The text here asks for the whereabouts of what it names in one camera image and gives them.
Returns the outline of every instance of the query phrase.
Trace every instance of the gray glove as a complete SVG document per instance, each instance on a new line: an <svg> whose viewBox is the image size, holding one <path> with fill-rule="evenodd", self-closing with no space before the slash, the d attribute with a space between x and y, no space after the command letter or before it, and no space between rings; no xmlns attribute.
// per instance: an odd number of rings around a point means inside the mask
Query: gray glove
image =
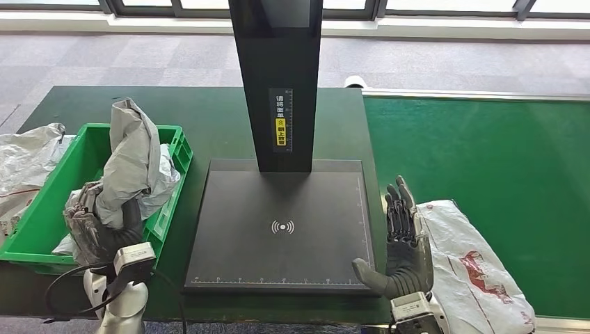
<svg viewBox="0 0 590 334"><path fill-rule="evenodd" d="M414 197L401 176L395 182L398 189L389 184L385 195L389 232L385 275L362 259L352 262L359 281L388 299L418 291L426 294L433 284L429 238L422 231Z"/></svg>

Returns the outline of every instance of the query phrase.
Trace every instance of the green table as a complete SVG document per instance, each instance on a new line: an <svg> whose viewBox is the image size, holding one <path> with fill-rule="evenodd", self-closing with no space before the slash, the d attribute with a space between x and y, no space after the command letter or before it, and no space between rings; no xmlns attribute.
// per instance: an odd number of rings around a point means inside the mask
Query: green table
<svg viewBox="0 0 590 334"><path fill-rule="evenodd" d="M20 131L63 122L75 133L86 122L108 122L110 104L124 97L157 124L183 126L195 152L159 265L181 286L209 158L254 156L244 94L240 88L56 87ZM344 142L332 137L334 127L349 134ZM455 199L538 315L590 318L584 285L590 276L584 257L590 253L590 104L369 91L363 99L359 90L328 88L318 93L317 129L315 158L362 159L367 168L381 270L385 227L378 192L403 174L419 202ZM53 277L6 263L0 272L0 314L47 316L39 301ZM155 280L149 288L146 318L178 318L164 284ZM63 289L70 292L64 305L87 306L79 279ZM389 318L382 299L206 295L188 296L185 305L194 321L371 324Z"/></svg>

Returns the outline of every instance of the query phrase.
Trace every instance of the white plastic bag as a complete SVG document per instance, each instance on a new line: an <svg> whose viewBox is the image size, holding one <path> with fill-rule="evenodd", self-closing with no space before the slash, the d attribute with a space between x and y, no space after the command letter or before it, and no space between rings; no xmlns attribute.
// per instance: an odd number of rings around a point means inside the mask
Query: white plastic bag
<svg viewBox="0 0 590 334"><path fill-rule="evenodd" d="M434 293L452 333L528 334L534 310L486 240L450 200L417 206L429 233Z"/></svg>
<svg viewBox="0 0 590 334"><path fill-rule="evenodd" d="M141 212L141 219L148 219L154 212L158 211L172 196L172 191L180 181L180 173L174 168L170 158L168 144L160 145L160 168L159 175L154 182L152 192L138 196L137 203Z"/></svg>
<svg viewBox="0 0 590 334"><path fill-rule="evenodd" d="M0 135L0 246L37 196L74 136L52 123Z"/></svg>

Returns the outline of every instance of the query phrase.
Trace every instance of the green plastic box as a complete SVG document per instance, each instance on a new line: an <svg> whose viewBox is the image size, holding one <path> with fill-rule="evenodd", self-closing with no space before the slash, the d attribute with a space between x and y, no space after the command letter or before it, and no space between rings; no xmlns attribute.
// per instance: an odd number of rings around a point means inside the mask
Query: green plastic box
<svg viewBox="0 0 590 334"><path fill-rule="evenodd" d="M80 129L13 233L0 248L0 260L47 275L61 274L77 267L72 256L52 255L51 251L68 233L62 212L70 192L102 176L102 169L111 156L109 130L109 124L97 123L85 124ZM170 145L170 155L181 178L170 200L145 220L143 240L152 243L157 256L155 266L193 158L193 151L181 127L161 125L158 126L158 134L161 143Z"/></svg>

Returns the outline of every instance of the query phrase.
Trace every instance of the floor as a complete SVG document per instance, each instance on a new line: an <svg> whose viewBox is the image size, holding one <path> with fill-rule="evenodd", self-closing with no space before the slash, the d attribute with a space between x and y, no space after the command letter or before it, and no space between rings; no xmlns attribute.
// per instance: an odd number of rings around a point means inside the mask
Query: floor
<svg viewBox="0 0 590 334"><path fill-rule="evenodd" d="M590 45L324 38L319 86L359 74L375 88L590 95ZM232 36L0 34L0 134L54 85L241 86ZM94 321L0 318L0 333L92 333ZM354 327L195 324L191 333L359 333ZM146 333L180 333L147 323Z"/></svg>

